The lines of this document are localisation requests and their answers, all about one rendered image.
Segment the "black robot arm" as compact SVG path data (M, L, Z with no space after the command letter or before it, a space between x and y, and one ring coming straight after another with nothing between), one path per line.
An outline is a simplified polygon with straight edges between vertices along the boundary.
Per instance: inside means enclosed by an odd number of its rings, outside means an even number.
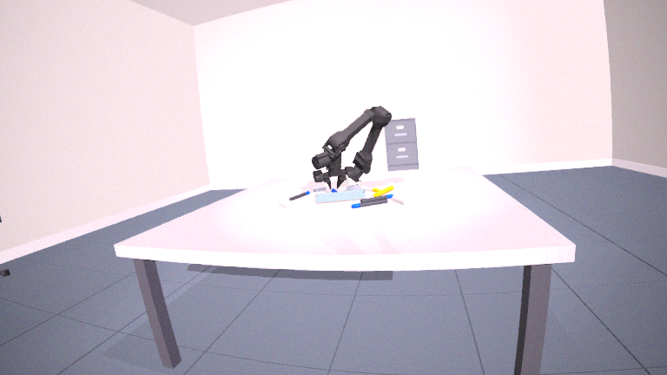
M359 178L363 174L368 174L371 171L374 147L380 137L382 128L387 126L391 120L392 114L382 106L366 109L363 115L359 116L345 129L335 132L327 139L322 147L324 152L312 158L314 168L319 170L326 167L327 170L330 164L340 164L341 153L346 151L346 147L349 145L351 139L366 125L373 122L363 149L357 152L353 159L353 164L355 165L353 168L356 172L356 177L351 179L355 182L360 181Z

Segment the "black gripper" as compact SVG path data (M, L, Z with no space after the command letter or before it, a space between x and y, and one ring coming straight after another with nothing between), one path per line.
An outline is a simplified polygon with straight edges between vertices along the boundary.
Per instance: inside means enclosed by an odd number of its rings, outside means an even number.
M345 170L344 170L345 169ZM329 186L331 190L331 181L330 177L333 176L338 176L337 180L337 188L340 187L343 181L345 181L346 175L347 177L350 178L355 178L356 177L356 172L353 168L353 166L350 167L344 167L344 169L341 169L341 163L334 165L330 164L328 165L328 172L322 173L321 170L315 170L313 171L313 177L314 177L314 182L325 182Z

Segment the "black stylus with blue tip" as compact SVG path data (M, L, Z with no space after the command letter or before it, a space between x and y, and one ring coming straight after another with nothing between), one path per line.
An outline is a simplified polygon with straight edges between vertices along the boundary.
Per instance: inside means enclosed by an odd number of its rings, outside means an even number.
M306 196L306 195L308 195L308 194L310 194L309 191L307 191L307 192L305 192L305 193L302 193L302 194L298 194L298 195L296 195L296 196L293 196L293 197L289 198L289 201L294 201L294 200L299 199L300 197Z
M380 200L385 200L385 199L391 199L393 197L393 194L388 194L388 195L383 195L383 196L378 196L378 197L373 197L373 198L368 198L368 199L363 199L360 200L361 203L364 202L369 202L369 201L380 201Z
M380 200L380 201L369 201L369 202L364 202L364 203L353 204L352 208L370 207L370 206L386 204L386 203L388 203L387 199Z

